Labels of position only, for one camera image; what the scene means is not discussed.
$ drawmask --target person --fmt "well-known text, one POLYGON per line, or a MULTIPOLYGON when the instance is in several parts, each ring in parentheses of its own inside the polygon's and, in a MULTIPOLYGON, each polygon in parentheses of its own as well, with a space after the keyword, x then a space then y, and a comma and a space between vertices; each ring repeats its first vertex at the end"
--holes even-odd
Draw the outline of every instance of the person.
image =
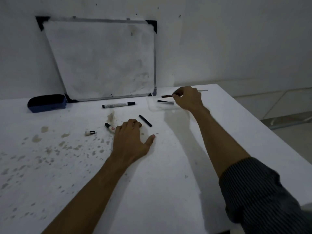
MULTIPOLYGON (((190 86, 173 93, 196 119, 232 222, 249 233, 312 233, 305 212, 281 185, 274 170, 250 155, 214 120, 201 93, 190 86)), ((129 119, 116 128, 113 150, 99 172, 77 193, 43 233, 92 233, 123 173, 145 156, 155 135, 140 140, 142 124, 129 119)))

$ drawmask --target sleeve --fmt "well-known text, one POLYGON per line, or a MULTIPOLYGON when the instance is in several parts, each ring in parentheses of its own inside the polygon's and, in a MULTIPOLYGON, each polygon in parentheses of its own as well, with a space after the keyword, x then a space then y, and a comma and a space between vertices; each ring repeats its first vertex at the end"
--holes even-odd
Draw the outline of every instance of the sleeve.
POLYGON ((250 157, 230 166, 219 185, 232 222, 246 234, 312 233, 298 201, 281 185, 279 174, 250 157))

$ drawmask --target person's left hand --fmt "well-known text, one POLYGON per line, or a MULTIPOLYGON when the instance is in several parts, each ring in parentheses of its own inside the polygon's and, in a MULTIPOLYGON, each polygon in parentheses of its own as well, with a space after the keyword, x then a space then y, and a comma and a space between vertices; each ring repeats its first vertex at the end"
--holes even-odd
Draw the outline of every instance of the person's left hand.
POLYGON ((125 166, 143 157, 149 151, 155 135, 148 137, 145 143, 140 140, 140 127, 142 124, 135 119, 129 119, 122 126, 117 126, 114 137, 111 158, 125 166))

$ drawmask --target small whiteboard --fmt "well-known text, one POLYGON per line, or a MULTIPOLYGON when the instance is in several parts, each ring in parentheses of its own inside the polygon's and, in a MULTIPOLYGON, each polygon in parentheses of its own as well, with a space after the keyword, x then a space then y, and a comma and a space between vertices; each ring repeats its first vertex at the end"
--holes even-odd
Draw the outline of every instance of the small whiteboard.
POLYGON ((146 21, 48 21, 44 30, 71 99, 153 92, 154 29, 146 21))

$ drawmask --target white table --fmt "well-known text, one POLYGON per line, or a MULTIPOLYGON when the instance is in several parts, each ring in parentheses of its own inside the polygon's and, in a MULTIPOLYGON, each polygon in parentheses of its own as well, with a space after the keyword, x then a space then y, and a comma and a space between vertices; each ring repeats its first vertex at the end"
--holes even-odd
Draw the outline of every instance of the white table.
MULTIPOLYGON (((301 205, 312 202, 307 161, 218 85, 197 88, 208 89, 205 106, 251 156, 275 169, 301 205)), ((114 108, 114 124, 141 121, 142 114, 153 125, 142 122, 142 140, 152 133, 156 139, 119 181, 94 233, 218 233, 234 226, 198 125, 184 110, 150 111, 141 97, 32 114, 28 99, 12 99, 0 101, 0 233, 43 231, 110 154, 113 137, 104 123, 112 110, 101 106, 125 101, 136 105, 114 108), (86 130, 97 134, 85 137, 86 130)))

